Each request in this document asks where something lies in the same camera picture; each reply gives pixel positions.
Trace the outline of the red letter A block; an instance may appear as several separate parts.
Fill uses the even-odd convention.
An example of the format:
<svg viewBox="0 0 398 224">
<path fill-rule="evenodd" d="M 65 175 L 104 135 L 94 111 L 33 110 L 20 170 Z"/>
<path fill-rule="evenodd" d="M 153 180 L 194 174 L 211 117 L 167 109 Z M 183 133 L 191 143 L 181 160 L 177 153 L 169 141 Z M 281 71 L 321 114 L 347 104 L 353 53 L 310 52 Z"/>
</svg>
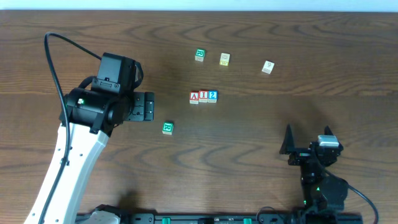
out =
<svg viewBox="0 0 398 224">
<path fill-rule="evenodd" d="M 198 91 L 191 91 L 189 96 L 190 104 L 199 104 L 199 92 Z"/>
</svg>

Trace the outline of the red letter I block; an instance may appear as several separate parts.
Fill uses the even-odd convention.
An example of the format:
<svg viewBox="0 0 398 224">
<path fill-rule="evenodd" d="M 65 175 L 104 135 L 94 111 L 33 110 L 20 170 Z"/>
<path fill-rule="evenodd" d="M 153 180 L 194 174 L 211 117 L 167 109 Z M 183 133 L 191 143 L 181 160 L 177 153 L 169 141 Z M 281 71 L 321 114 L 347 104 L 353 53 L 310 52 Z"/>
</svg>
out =
<svg viewBox="0 0 398 224">
<path fill-rule="evenodd" d="M 198 100 L 200 103 L 207 103 L 208 102 L 208 90 L 200 90 Z"/>
</svg>

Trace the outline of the blue number 2 block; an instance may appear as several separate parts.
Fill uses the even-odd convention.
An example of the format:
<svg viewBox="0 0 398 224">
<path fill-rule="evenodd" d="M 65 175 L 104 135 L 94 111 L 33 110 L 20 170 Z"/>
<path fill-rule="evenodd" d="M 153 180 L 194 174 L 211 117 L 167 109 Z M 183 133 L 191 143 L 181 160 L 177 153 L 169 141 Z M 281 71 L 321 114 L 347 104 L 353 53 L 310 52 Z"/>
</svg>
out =
<svg viewBox="0 0 398 224">
<path fill-rule="evenodd" d="M 218 92 L 216 90 L 208 91 L 208 102 L 216 103 L 218 101 Z"/>
</svg>

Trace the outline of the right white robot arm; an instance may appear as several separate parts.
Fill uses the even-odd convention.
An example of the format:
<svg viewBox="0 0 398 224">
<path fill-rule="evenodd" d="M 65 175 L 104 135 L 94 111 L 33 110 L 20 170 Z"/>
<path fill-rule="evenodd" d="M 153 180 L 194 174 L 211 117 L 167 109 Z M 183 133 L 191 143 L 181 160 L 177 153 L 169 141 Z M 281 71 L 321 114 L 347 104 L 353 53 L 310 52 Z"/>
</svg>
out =
<svg viewBox="0 0 398 224">
<path fill-rule="evenodd" d="M 344 210 L 348 188 L 341 180 L 326 173 L 334 164 L 343 146 L 327 126 L 324 133 L 308 147 L 296 147 L 292 129 L 285 131 L 280 154 L 289 156 L 290 166 L 299 166 L 304 207 L 293 212 L 286 223 L 337 223 L 338 213 Z"/>
</svg>

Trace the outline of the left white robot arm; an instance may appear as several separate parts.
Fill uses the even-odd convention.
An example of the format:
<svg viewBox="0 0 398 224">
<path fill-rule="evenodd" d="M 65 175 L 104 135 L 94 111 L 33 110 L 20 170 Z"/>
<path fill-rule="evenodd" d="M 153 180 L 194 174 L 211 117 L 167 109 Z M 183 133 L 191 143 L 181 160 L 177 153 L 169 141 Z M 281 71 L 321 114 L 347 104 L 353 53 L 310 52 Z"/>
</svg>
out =
<svg viewBox="0 0 398 224">
<path fill-rule="evenodd" d="M 49 169 L 26 223 L 74 223 L 86 185 L 113 129 L 154 119 L 153 92 L 75 88 L 66 95 Z"/>
</svg>

